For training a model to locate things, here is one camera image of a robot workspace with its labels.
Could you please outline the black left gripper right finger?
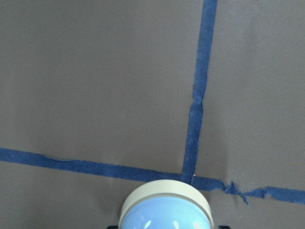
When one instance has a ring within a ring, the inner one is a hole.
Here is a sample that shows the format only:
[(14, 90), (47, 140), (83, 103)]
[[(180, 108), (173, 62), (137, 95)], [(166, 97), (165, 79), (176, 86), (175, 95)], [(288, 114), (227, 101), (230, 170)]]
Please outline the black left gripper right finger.
[(214, 226), (213, 229), (230, 229), (230, 226), (227, 226), (227, 225), (218, 225), (218, 226)]

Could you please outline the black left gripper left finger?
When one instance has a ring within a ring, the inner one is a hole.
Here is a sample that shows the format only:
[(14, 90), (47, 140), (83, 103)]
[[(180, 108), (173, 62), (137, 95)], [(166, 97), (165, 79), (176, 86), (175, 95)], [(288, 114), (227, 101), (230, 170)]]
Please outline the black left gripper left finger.
[(110, 225), (107, 227), (107, 229), (118, 229), (118, 225)]

